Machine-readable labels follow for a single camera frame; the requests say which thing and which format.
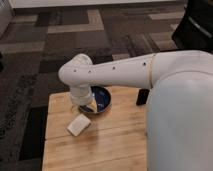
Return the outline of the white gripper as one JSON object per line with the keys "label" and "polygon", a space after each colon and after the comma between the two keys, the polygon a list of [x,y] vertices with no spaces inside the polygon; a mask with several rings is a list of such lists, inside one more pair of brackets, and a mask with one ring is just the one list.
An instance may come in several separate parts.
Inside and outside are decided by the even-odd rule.
{"label": "white gripper", "polygon": [[90,87],[71,87],[70,99],[77,106],[86,106],[93,101],[92,90]]}

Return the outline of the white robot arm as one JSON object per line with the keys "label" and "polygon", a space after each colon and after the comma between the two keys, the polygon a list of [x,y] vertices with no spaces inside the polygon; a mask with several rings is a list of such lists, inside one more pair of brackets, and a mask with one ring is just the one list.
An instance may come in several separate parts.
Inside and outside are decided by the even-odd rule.
{"label": "white robot arm", "polygon": [[148,171],[213,171],[213,53],[160,52],[101,64],[78,54],[58,76],[78,105],[92,101],[93,85],[148,89]]}

